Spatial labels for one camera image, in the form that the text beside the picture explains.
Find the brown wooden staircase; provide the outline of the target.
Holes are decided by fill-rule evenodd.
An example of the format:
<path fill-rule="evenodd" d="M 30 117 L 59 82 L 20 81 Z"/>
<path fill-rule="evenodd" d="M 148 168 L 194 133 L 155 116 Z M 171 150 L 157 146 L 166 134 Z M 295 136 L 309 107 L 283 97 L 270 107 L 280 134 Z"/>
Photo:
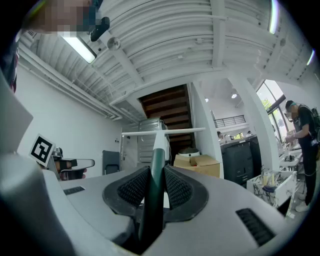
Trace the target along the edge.
<path fill-rule="evenodd" d="M 147 118 L 160 118 L 169 130 L 193 127 L 186 84 L 142 96 L 139 101 Z"/>

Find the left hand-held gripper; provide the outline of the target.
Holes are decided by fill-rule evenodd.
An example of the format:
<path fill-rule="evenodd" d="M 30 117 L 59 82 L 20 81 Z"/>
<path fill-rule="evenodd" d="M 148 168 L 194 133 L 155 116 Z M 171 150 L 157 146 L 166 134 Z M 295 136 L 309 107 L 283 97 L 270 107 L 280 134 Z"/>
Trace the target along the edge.
<path fill-rule="evenodd" d="M 38 134 L 31 149 L 29 156 L 33 158 L 43 170 L 52 171 L 58 180 L 61 180 L 57 170 L 55 161 L 73 161 L 72 169 L 61 170 L 60 173 L 86 173 L 87 168 L 95 166 L 95 161 L 93 159 L 67 159 L 63 157 L 63 150 L 56 145 L 43 137 L 41 134 Z"/>

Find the marble patterned storage box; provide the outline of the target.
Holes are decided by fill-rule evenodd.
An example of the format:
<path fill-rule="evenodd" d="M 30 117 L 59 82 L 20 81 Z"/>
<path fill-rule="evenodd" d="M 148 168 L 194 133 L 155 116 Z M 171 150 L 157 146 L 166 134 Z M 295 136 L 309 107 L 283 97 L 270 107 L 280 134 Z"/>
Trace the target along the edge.
<path fill-rule="evenodd" d="M 246 189 L 274 208 L 279 208 L 294 197 L 296 171 L 268 171 L 246 182 Z"/>

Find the round ceiling smoke detector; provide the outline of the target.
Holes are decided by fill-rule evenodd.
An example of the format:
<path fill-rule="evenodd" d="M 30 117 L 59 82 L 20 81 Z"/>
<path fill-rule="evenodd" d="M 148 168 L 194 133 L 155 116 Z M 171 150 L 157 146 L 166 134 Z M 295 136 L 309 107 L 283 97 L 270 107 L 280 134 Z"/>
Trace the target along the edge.
<path fill-rule="evenodd" d="M 117 51 L 121 48 L 121 41 L 117 37 L 111 37 L 108 39 L 106 46 L 110 51 Z"/>

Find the ceiling light strip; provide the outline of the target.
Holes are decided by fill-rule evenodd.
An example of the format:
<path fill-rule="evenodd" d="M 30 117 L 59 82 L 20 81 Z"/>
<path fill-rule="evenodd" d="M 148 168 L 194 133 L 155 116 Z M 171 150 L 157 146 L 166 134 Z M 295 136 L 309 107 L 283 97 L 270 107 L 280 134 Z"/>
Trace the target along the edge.
<path fill-rule="evenodd" d="M 309 59 L 308 59 L 308 61 L 307 61 L 307 63 L 306 63 L 307 66 L 309 66 L 309 65 L 312 63 L 312 61 L 313 61 L 313 59 L 314 59 L 314 57 L 315 57 L 315 54 L 316 54 L 315 49 L 312 49 L 312 52 L 311 52 L 311 54 L 310 54 L 310 57 L 309 57 Z"/>
<path fill-rule="evenodd" d="M 268 31 L 271 34 L 275 34 L 277 30 L 279 18 L 279 3 L 277 0 L 270 0 L 270 17 Z"/>

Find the grey metal washing machine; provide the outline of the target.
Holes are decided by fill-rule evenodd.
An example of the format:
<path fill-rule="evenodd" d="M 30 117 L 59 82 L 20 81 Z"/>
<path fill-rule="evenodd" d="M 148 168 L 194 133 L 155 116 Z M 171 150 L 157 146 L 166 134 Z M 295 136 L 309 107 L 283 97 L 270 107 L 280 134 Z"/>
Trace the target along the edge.
<path fill-rule="evenodd" d="M 166 125 L 159 117 L 149 118 L 140 121 L 138 124 L 139 132 L 158 131 L 166 129 Z M 137 137 L 137 161 L 139 163 L 151 163 L 155 139 L 155 134 L 139 135 Z"/>

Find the open cardboard box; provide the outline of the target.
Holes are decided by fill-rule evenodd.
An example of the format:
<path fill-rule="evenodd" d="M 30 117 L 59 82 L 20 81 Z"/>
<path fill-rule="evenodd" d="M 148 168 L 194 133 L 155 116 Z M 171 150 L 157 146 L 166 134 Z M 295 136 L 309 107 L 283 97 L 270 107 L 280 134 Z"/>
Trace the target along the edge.
<path fill-rule="evenodd" d="M 209 155 L 181 156 L 177 154 L 173 165 L 200 174 L 220 177 L 220 162 Z"/>

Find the grey chair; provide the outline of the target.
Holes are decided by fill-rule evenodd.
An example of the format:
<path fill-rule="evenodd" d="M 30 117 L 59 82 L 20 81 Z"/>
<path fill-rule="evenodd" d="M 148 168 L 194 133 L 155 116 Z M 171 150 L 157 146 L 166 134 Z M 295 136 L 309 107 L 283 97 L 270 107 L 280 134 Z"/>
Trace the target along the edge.
<path fill-rule="evenodd" d="M 120 171 L 120 153 L 117 151 L 102 151 L 102 175 Z"/>

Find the white round appliance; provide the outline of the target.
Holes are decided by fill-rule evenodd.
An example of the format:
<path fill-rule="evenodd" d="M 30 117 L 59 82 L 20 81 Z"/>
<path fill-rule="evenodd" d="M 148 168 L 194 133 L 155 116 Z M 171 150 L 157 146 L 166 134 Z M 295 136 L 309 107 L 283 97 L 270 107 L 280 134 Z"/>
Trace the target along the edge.
<path fill-rule="evenodd" d="M 178 152 L 178 155 L 183 157 L 196 157 L 200 155 L 200 151 L 197 148 L 184 148 Z"/>

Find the green and white tool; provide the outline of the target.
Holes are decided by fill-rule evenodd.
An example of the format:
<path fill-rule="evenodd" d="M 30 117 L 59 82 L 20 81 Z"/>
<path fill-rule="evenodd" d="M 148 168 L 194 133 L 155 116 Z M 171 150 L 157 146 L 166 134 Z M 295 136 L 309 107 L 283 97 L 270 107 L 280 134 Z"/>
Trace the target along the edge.
<path fill-rule="evenodd" d="M 152 151 L 150 178 L 146 185 L 146 196 L 138 237 L 141 243 L 152 243 L 163 230 L 164 167 L 166 162 L 166 135 L 203 132 L 204 127 L 123 132 L 123 137 L 155 135 Z"/>

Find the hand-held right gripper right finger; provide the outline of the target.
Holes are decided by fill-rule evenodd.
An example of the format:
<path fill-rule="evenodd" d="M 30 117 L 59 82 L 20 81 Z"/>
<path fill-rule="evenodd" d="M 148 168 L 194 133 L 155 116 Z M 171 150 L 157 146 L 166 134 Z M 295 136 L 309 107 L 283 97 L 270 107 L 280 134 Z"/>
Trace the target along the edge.
<path fill-rule="evenodd" d="M 200 182 L 208 202 L 194 218 L 166 224 L 142 256 L 282 256 L 290 239 L 285 217 L 242 186 L 217 177 L 175 167 L 179 174 Z M 237 212 L 250 209 L 271 231 L 259 245 Z"/>

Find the long ceiling light fixture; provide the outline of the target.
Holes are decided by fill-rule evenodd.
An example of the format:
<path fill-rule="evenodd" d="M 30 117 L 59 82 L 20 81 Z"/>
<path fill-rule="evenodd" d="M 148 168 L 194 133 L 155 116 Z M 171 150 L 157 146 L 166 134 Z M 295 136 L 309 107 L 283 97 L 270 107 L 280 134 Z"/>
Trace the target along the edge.
<path fill-rule="evenodd" d="M 88 44 L 78 36 L 71 36 L 63 33 L 60 36 L 75 50 L 88 64 L 91 64 L 97 54 L 88 46 Z"/>

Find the person's left hand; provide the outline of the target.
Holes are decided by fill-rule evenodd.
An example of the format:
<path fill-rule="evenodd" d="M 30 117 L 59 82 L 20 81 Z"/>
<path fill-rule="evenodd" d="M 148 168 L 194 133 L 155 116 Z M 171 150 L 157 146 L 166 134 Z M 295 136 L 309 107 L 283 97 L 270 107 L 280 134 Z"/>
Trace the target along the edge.
<path fill-rule="evenodd" d="M 84 179 L 86 177 L 85 173 L 60 173 L 61 170 L 72 169 L 74 163 L 73 161 L 62 160 L 55 161 L 54 163 L 59 177 L 62 181 Z"/>

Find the black cabinet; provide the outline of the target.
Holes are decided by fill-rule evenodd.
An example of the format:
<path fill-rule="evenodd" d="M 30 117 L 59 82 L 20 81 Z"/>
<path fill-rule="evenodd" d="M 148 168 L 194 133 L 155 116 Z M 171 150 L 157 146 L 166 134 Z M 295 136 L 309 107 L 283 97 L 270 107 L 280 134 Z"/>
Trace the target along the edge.
<path fill-rule="evenodd" d="M 244 188 L 247 181 L 261 174 L 262 159 L 258 137 L 232 140 L 220 146 L 224 179 Z"/>

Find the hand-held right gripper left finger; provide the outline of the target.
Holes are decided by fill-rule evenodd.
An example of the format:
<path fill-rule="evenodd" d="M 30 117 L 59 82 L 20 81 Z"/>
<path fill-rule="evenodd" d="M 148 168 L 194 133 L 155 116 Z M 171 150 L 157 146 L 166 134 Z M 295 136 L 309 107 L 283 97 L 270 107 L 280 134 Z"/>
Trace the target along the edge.
<path fill-rule="evenodd" d="M 149 167 L 71 181 L 58 181 L 53 172 L 44 178 L 42 230 L 54 238 L 75 235 L 93 238 L 92 231 L 117 245 L 137 245 L 140 203 L 145 196 Z"/>

